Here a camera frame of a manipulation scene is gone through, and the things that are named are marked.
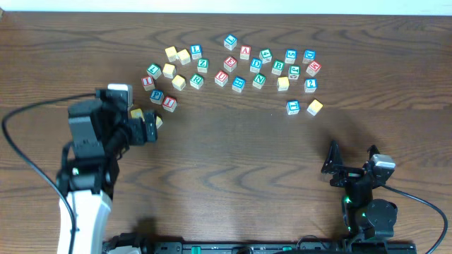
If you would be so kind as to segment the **red A block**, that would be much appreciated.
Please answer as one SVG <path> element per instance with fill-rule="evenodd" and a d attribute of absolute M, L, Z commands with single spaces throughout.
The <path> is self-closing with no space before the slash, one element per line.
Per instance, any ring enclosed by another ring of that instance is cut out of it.
<path fill-rule="evenodd" d="M 243 45 L 240 47 L 240 50 L 239 50 L 240 59 L 249 60 L 250 55 L 251 55 L 251 47 L 250 46 Z"/>

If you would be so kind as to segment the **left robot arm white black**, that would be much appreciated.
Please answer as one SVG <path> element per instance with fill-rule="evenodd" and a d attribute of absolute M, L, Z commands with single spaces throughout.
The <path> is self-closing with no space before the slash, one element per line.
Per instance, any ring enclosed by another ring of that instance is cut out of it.
<path fill-rule="evenodd" d="M 56 178 L 63 195 L 58 253 L 102 252 L 118 161 L 130 147 L 157 140 L 155 113 L 131 118 L 132 102 L 131 86 L 115 84 L 68 108 L 72 140 Z"/>

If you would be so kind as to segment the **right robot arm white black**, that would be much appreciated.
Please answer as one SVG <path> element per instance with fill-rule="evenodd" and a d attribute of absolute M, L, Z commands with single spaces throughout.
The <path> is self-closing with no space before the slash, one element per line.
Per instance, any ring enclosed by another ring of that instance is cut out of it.
<path fill-rule="evenodd" d="M 330 174 L 332 187 L 344 188 L 343 217 L 350 234 L 362 240 L 386 240 L 394 235 L 397 206 L 384 199 L 375 199 L 373 190 L 382 187 L 391 177 L 396 163 L 372 145 L 369 159 L 362 167 L 344 165 L 339 146 L 332 141 L 322 166 L 322 174 Z"/>

